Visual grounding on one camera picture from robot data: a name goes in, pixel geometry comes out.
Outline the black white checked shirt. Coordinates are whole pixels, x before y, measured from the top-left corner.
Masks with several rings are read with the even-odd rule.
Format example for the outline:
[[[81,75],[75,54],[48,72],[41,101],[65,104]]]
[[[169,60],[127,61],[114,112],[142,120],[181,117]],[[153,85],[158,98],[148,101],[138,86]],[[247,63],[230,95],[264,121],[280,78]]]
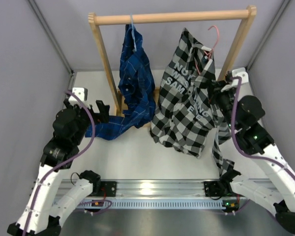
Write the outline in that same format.
[[[216,129],[211,151],[222,176],[234,166],[233,161],[223,158],[219,147],[231,133],[220,109],[208,101],[208,86],[217,82],[209,51],[183,29],[161,79],[149,132],[155,143],[200,158],[208,133]]]

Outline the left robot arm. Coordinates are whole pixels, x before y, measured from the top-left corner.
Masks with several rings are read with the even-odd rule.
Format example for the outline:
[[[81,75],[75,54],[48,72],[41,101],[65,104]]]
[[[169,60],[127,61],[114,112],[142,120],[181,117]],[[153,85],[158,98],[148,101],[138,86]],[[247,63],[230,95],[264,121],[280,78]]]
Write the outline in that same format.
[[[101,100],[93,111],[85,101],[65,99],[65,108],[53,122],[53,137],[43,149],[38,176],[28,204],[20,218],[8,226],[12,236],[58,236],[69,215],[87,196],[101,192],[100,175],[86,170],[76,184],[57,202],[55,197],[72,162],[83,151],[79,150],[87,129],[109,121],[108,105]]]

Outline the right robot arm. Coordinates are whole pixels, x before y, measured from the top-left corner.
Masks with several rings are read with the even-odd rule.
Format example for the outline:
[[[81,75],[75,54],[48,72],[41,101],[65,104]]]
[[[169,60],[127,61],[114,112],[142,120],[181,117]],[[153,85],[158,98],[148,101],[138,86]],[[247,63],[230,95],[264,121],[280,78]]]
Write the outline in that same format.
[[[253,95],[239,99],[240,87],[240,77],[233,78],[232,83],[220,81],[210,85],[210,104],[220,109],[237,151],[254,161],[276,190],[256,184],[234,168],[220,178],[219,190],[224,195],[234,192],[262,206],[283,229],[295,235],[295,171],[259,124],[265,115],[260,100]]]

